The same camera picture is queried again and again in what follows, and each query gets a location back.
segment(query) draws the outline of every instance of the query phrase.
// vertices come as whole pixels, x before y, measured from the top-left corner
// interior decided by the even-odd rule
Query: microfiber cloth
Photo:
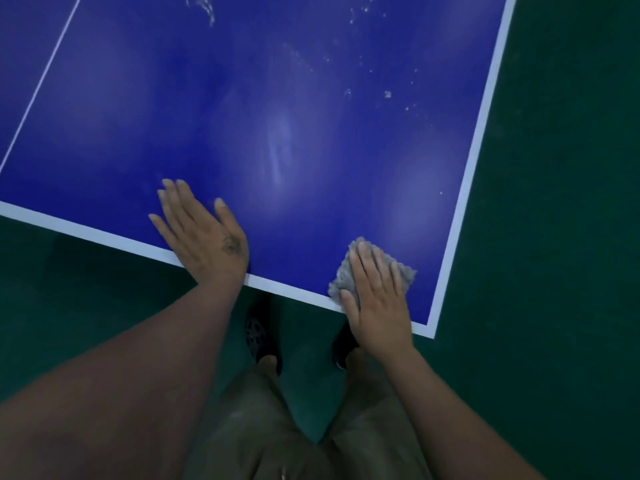
[[[358,298],[358,292],[356,291],[356,281],[353,277],[351,263],[349,262],[349,252],[363,241],[367,243],[370,250],[373,250],[373,244],[369,241],[365,241],[364,237],[359,237],[355,241],[350,243],[349,250],[342,260],[342,264],[338,268],[335,279],[331,283],[329,283],[329,296],[340,306],[342,306],[342,300],[340,299],[340,290],[347,290],[353,295],[354,298],[356,298],[358,309],[360,308],[360,299]],[[397,262],[384,251],[383,255],[385,263],[391,264],[393,262]],[[405,266],[402,263],[398,263],[398,270],[400,270],[400,277],[402,278],[402,288],[406,293],[406,291],[409,290],[409,286],[411,286],[411,284],[413,283],[417,271],[411,269],[409,266]]]

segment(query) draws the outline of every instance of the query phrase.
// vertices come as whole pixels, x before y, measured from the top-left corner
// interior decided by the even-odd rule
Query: foot
[[[338,369],[345,370],[347,368],[347,355],[357,347],[359,347],[358,342],[351,333],[347,322],[343,325],[332,346],[333,363]]]
[[[280,348],[273,332],[271,320],[271,295],[261,299],[254,304],[246,315],[244,321],[244,334],[246,345],[256,363],[267,356],[276,357],[276,373],[280,375],[282,371],[282,356]]]

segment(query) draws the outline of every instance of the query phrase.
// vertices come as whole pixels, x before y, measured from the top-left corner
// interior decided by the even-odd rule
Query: thin white center line
[[[69,14],[69,17],[67,19],[67,23],[65,23],[65,26],[62,27],[62,32],[60,33],[60,37],[58,37],[58,41],[56,42],[56,46],[53,48],[53,52],[51,53],[49,61],[47,62],[47,65],[44,67],[44,72],[40,76],[40,80],[38,81],[38,85],[36,86],[36,90],[33,92],[32,96],[31,96],[31,100],[29,101],[29,104],[27,105],[27,109],[24,111],[24,114],[22,115],[22,119],[20,120],[20,124],[18,125],[18,129],[16,129],[15,134],[13,135],[13,139],[11,140],[11,143],[9,143],[9,147],[6,149],[6,153],[4,154],[4,158],[2,160],[2,163],[0,163],[0,173],[2,173],[4,165],[6,164],[6,161],[9,158],[9,153],[11,153],[11,150],[13,149],[13,145],[15,144],[15,141],[18,139],[18,135],[20,134],[20,130],[22,129],[22,126],[24,125],[24,122],[27,119],[27,115],[29,114],[29,111],[31,110],[31,106],[33,106],[33,102],[36,100],[36,96],[38,95],[40,87],[42,86],[42,82],[44,81],[44,78],[47,76],[47,72],[49,72],[49,67],[51,67],[51,63],[53,62],[53,58],[56,56],[58,48],[60,47],[60,43],[62,42],[62,39],[65,36],[65,33],[67,33],[67,29],[69,28],[69,23],[71,23],[71,19],[74,17],[74,14],[76,13],[76,8],[78,8],[79,4],[80,4],[80,0],[76,0],[76,4],[71,9],[71,13]]]

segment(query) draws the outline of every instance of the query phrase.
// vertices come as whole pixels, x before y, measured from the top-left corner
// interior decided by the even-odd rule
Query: person's left arm
[[[198,285],[0,404],[0,471],[12,479],[176,479],[211,388],[249,259],[221,201],[163,181],[152,222]]]

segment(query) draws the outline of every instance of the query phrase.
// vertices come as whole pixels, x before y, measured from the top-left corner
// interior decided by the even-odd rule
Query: finger
[[[340,290],[340,300],[342,302],[342,309],[347,315],[349,320],[349,327],[353,330],[360,325],[360,311],[356,304],[356,298],[347,290]]]
[[[165,188],[165,195],[169,202],[169,206],[171,207],[171,213],[176,218],[176,220],[180,223],[185,233],[189,236],[194,236],[195,233],[195,223],[193,219],[187,214],[187,211],[184,209],[182,202],[180,201],[180,195],[178,195],[178,188],[175,184],[165,178],[162,181]]]
[[[349,251],[349,263],[351,264],[351,270],[353,271],[353,278],[356,281],[356,290],[360,297],[360,304],[362,304],[363,301],[368,300],[373,295],[373,291],[371,290],[367,274],[364,272],[364,268],[362,267],[360,257],[354,249]]]
[[[378,272],[380,273],[382,288],[384,288],[384,290],[387,292],[393,291],[394,281],[391,277],[391,270],[389,269],[389,265],[385,263],[385,258],[382,254],[382,250],[377,246],[373,248],[373,257],[376,260],[376,266],[378,267]]]
[[[244,239],[244,231],[236,221],[234,213],[231,212],[231,209],[228,208],[225,201],[218,197],[213,203],[213,208],[216,211],[216,215],[220,220],[220,223],[226,227],[231,234]]]
[[[164,212],[164,218],[166,219],[169,227],[178,238],[184,234],[184,229],[178,222],[178,219],[175,218],[173,212],[171,210],[171,205],[169,205],[169,199],[167,198],[166,192],[164,190],[158,190],[158,198],[160,199],[160,204],[162,205],[162,211]]]
[[[367,274],[371,288],[373,290],[382,289],[380,273],[378,272],[376,263],[373,261],[371,249],[366,242],[363,241],[358,244],[358,254],[360,255],[360,260],[362,261],[362,266]]]
[[[186,209],[188,215],[190,215],[196,224],[206,225],[215,220],[210,211],[208,211],[207,208],[201,204],[196,197],[194,197],[187,182],[184,180],[176,180],[175,186],[178,188],[180,202],[182,202],[182,205]]]
[[[172,233],[171,229],[169,229],[167,224],[165,224],[163,218],[155,214],[149,214],[149,219],[151,219],[151,222],[156,227],[157,231],[164,238],[178,259],[180,259],[180,262],[184,265],[184,259],[188,259],[189,254],[182,247],[175,234]]]
[[[398,263],[396,261],[391,263],[391,276],[394,280],[394,290],[396,291],[396,295],[404,296],[404,287],[402,284],[402,277],[400,276],[400,268],[398,268]]]

